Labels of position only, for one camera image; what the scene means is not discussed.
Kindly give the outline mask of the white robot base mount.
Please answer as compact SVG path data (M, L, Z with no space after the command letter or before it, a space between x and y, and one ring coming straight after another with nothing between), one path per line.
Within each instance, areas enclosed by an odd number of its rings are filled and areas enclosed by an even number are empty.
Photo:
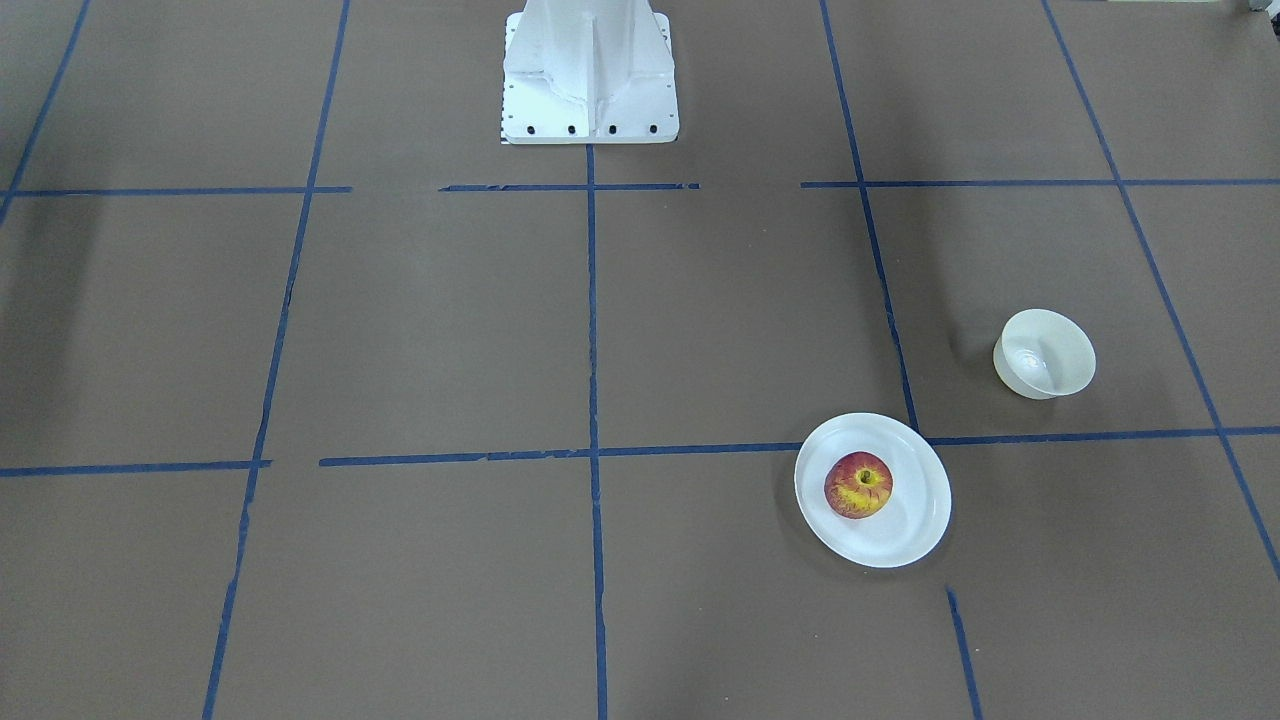
M527 1L504 24L500 140L671 143L681 129L669 18L648 1Z

